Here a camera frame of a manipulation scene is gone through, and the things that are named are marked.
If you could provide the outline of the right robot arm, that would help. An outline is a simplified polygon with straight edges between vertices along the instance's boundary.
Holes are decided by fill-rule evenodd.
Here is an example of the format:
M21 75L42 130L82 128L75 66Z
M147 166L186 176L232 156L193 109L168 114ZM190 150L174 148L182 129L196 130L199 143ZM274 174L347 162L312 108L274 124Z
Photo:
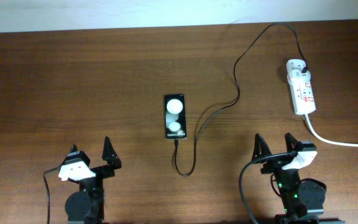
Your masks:
M286 133L287 151L273 155L263 139L255 135L252 161L262 164L262 174L275 178L285 213L275 216L275 223L319 223L318 216L324 213L323 203L327 186L311 178L301 179L299 170L310 165L317 155L311 141L298 141Z

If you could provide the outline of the white power strip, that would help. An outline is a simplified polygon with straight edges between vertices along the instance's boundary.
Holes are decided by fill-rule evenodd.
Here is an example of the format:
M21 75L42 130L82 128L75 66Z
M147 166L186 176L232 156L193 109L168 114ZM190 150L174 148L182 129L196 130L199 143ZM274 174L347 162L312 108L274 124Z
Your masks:
M292 77L287 75L293 102L297 115L310 114L316 110L310 77Z

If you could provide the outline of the black Galaxy smartphone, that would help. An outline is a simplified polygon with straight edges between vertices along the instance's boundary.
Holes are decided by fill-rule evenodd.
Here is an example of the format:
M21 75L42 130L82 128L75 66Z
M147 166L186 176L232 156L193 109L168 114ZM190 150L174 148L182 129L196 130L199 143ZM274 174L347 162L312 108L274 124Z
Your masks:
M164 96L165 137L186 139L185 96L182 93Z

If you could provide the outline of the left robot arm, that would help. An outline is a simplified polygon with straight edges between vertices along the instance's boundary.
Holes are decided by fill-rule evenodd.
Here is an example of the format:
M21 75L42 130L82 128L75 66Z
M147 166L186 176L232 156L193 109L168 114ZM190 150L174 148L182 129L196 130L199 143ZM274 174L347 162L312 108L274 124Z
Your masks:
M59 171L62 181L79 185L79 191L71 194L65 202L68 223L102 223L104 221L104 179L115 176L122 167L110 138L104 138L102 160L106 165L90 167L90 159L84 151L72 145Z

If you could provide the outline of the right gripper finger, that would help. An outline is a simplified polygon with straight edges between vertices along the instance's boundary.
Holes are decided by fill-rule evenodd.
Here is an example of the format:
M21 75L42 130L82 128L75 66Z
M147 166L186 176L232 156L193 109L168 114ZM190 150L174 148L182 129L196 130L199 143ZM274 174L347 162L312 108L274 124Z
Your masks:
M252 154L252 162L254 164L261 164L267 162L270 159L272 153L260 133L255 135L254 151Z
M298 140L291 133L285 134L285 142L287 146L287 151L295 151Z

